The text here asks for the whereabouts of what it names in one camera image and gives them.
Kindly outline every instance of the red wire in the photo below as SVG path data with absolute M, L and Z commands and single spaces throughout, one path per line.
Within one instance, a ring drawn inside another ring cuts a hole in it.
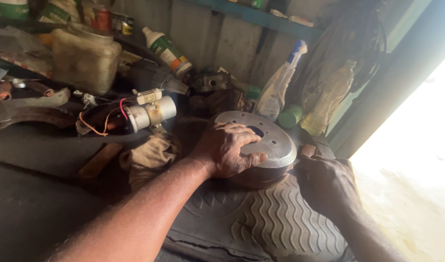
M 124 109 L 122 109 L 122 101 L 124 101 L 126 98 L 122 98 L 121 101 L 119 102 L 119 107 L 121 108 L 122 114 L 124 115 L 124 117 L 126 118 L 126 120 L 128 120 L 126 112 L 124 112 Z

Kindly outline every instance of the center hole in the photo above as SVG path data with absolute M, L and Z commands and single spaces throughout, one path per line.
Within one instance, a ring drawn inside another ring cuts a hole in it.
M 250 129 L 252 129 L 252 130 L 255 132 L 255 134 L 257 134 L 257 135 L 260 136 L 261 138 L 264 137 L 264 133 L 263 133 L 263 131 L 261 131 L 260 128 L 257 128 L 256 126 L 252 126 L 252 125 L 248 125 L 247 127 L 250 128 Z

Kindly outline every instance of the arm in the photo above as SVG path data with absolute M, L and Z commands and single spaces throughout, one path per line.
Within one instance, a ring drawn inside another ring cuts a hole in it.
M 240 148 L 260 137 L 235 123 L 217 123 L 192 154 L 100 216 L 66 242 L 52 261 L 152 262 L 185 202 L 204 181 L 225 178 L 266 161 L 264 153 L 240 156 Z
M 339 228 L 359 262 L 408 262 L 363 209 L 350 161 L 302 157 L 295 171 L 303 198 Z

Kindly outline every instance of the plastic jar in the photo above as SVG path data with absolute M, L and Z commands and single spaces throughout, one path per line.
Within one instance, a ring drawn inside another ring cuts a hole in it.
M 113 84 L 121 45 L 105 32 L 78 23 L 52 31 L 52 79 L 104 95 Z

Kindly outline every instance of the hand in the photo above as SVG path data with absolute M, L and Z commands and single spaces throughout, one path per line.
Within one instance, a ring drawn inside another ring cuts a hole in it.
M 361 208 L 349 160 L 302 156 L 294 169 L 302 197 L 316 212 L 334 223 L 342 214 Z
M 215 123 L 205 131 L 189 158 L 200 161 L 208 178 L 228 178 L 268 159 L 263 152 L 240 156 L 240 148 L 259 142 L 261 137 L 238 123 Z

